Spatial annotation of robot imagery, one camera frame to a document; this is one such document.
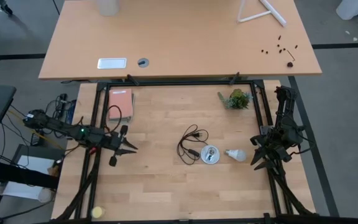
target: white light bulb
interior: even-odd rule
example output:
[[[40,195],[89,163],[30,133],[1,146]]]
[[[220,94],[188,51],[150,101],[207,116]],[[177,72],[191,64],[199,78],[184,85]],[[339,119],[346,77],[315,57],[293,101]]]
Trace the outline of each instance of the white light bulb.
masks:
[[[244,152],[243,150],[239,150],[239,149],[226,150],[226,151],[224,151],[224,153],[239,162],[242,162],[247,158],[246,152]]]

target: wooden table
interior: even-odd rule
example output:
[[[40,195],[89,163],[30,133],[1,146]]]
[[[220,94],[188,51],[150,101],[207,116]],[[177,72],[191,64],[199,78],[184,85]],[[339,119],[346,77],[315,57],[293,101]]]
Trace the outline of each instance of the wooden table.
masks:
[[[39,78],[320,75],[293,0],[269,2],[286,28],[272,15],[237,24],[240,0],[121,0],[112,17],[101,16],[96,1],[65,1]],[[247,0],[243,16],[264,11]],[[126,58],[127,66],[99,70],[99,58]],[[141,58],[150,65],[140,68]]]
[[[280,82],[264,82],[274,114],[278,101],[273,91]],[[259,134],[254,105],[251,102],[249,110],[225,110],[217,96],[218,91],[229,95],[235,88],[250,92],[249,85],[132,87],[135,115],[127,138],[139,150],[119,157],[116,167],[108,165],[113,152],[102,150],[95,206],[104,207],[106,214],[100,220],[255,218],[265,212],[274,216],[267,172],[250,166],[255,146],[249,139]],[[96,84],[80,86],[73,123],[81,116],[84,124],[90,122],[95,93]],[[191,124],[209,132],[208,144],[221,152],[217,164],[197,161],[188,166],[180,160],[176,145]],[[68,148],[74,146],[76,142],[69,142]],[[200,151],[203,144],[187,146]],[[226,149],[245,150],[246,161],[227,157],[223,154]],[[52,218],[64,211],[78,190],[84,153],[85,149],[78,148],[65,158]],[[314,211],[300,156],[284,166],[288,186],[307,209]]]

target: small plant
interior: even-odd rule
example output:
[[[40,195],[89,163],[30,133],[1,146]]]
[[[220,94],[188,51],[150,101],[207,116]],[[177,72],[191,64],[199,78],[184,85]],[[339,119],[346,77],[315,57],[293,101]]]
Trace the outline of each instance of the small plant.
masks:
[[[235,89],[228,99],[221,92],[218,92],[218,96],[226,109],[248,109],[248,103],[252,100],[250,93],[243,93],[240,89]]]

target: gray floor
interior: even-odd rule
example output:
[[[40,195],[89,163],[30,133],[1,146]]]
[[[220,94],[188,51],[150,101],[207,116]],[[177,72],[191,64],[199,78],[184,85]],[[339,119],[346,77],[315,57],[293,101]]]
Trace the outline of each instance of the gray floor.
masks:
[[[349,43],[358,38],[358,17],[341,20],[335,13],[340,0],[296,0],[298,11],[312,44]],[[0,12],[0,54],[45,53],[58,19],[50,0],[9,1],[13,20]],[[57,1],[61,8],[63,1]],[[321,157],[342,217],[358,217],[358,49],[316,50],[321,77],[297,77]],[[60,93],[76,98],[79,85],[38,80],[42,59],[0,61],[0,83],[14,85],[13,105],[21,111],[45,108]],[[286,77],[280,77],[289,85]],[[28,130],[22,130],[25,137]],[[7,131],[4,155],[12,157],[21,140]],[[0,152],[2,146],[0,130]],[[316,169],[310,154],[302,156],[317,211],[327,215]],[[33,200],[5,197],[0,217],[38,205]],[[47,221],[52,205],[7,220],[6,223]]]

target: pink book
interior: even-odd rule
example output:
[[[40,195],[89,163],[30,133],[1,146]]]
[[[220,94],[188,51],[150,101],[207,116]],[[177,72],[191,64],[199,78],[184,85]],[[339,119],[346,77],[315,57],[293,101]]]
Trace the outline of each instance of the pink book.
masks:
[[[131,89],[110,90],[109,107],[112,105],[117,105],[121,109],[123,118],[132,116],[134,112],[132,107],[132,90]],[[109,118],[110,119],[119,118],[119,111],[117,108],[113,107],[109,110]]]

